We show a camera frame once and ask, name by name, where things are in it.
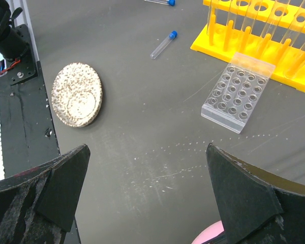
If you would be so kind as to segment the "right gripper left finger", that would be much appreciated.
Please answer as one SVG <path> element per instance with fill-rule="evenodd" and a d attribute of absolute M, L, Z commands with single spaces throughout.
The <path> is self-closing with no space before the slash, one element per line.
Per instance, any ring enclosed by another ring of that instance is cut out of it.
<path fill-rule="evenodd" d="M 64 243 L 86 176 L 86 144 L 0 180 L 0 243 Z"/>

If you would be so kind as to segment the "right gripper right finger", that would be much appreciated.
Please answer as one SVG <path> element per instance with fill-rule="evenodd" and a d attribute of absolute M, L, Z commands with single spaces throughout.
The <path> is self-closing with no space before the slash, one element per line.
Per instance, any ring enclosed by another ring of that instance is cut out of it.
<path fill-rule="evenodd" d="M 305 185 L 212 143 L 206 159 L 223 231 L 208 243 L 305 243 Z"/>

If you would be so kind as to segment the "short tube blue cap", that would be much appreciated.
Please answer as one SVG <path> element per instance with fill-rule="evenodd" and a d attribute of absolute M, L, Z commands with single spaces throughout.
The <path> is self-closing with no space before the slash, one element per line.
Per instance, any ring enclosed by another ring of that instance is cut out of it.
<path fill-rule="evenodd" d="M 160 53 L 177 37 L 177 32 L 172 31 L 160 44 L 159 46 L 150 54 L 151 59 L 156 59 Z"/>
<path fill-rule="evenodd" d="M 145 0 L 146 2 L 162 4 L 167 6 L 175 6 L 176 0 Z"/>

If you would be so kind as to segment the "long glass tube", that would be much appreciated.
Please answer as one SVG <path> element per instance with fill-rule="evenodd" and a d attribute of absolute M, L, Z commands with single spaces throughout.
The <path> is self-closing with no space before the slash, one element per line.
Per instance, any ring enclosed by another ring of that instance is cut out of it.
<path fill-rule="evenodd" d="M 284 73 L 285 77 L 287 78 L 294 78 L 296 76 L 296 73 L 305 65 L 305 42 L 300 48 L 300 52 L 293 62 L 293 64 L 290 66 L 290 68 Z"/>
<path fill-rule="evenodd" d="M 246 28 L 250 27 L 250 33 L 252 32 L 256 17 L 259 12 L 259 4 L 258 1 L 249 1 L 249 6 L 247 8 L 241 30 L 244 32 Z"/>
<path fill-rule="evenodd" d="M 293 20 L 291 21 L 288 29 L 286 30 L 284 36 L 281 39 L 281 44 L 284 44 L 288 39 L 290 39 L 289 46 L 292 46 L 299 34 L 305 26 L 305 0 L 300 4 L 297 12 L 295 13 Z"/>

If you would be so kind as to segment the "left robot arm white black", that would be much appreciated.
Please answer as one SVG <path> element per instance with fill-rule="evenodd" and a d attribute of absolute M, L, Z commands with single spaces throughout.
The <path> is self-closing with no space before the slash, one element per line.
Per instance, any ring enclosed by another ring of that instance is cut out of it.
<path fill-rule="evenodd" d="M 22 13 L 21 7 L 13 12 L 7 1 L 0 1 L 0 53 L 7 60 L 22 57 L 29 49 L 29 44 L 14 29 L 13 21 Z"/>

